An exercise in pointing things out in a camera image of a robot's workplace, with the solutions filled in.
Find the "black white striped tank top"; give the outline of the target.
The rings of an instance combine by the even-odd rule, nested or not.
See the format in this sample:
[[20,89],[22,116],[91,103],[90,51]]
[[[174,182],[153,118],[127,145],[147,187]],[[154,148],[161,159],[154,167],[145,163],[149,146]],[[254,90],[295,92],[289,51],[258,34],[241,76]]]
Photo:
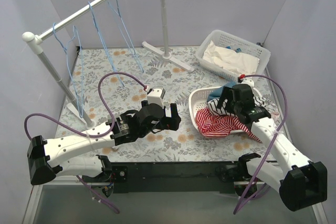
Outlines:
[[[208,109],[210,110],[210,112],[214,115],[231,115],[231,116],[235,116],[235,114],[229,113],[225,110],[225,106],[226,103],[223,103],[223,106],[219,109],[217,108],[219,102],[219,98],[214,98],[212,100],[209,100],[207,102],[208,105]],[[262,106],[264,107],[267,111],[269,111],[270,113],[273,112],[278,112],[277,110],[277,106],[269,99],[263,98],[263,97],[254,97],[254,102],[256,106]]]

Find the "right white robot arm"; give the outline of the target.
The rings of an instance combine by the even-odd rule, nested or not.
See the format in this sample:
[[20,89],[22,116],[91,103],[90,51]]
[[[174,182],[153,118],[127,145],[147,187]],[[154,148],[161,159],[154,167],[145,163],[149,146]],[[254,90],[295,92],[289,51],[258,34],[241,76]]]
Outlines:
[[326,201],[327,168],[322,162],[311,161],[279,132],[271,114],[264,107],[255,105],[249,85],[224,87],[217,108],[222,106],[247,126],[279,165],[274,167],[265,163],[265,158],[258,154],[243,155],[237,168],[242,180],[259,178],[279,193],[282,202],[291,211]]

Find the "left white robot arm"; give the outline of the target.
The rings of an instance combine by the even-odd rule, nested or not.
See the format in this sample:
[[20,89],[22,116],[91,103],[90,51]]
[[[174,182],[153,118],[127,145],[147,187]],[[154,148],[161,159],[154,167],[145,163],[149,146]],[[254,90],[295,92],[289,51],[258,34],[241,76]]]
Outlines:
[[142,101],[140,110],[128,110],[115,120],[108,120],[80,133],[61,138],[33,137],[27,151],[30,183],[46,184],[59,176],[82,176],[94,182],[108,182],[115,171],[104,155],[84,157],[87,152],[121,144],[133,143],[149,133],[162,130],[177,131],[181,117],[177,105],[170,105],[171,115],[165,107]]

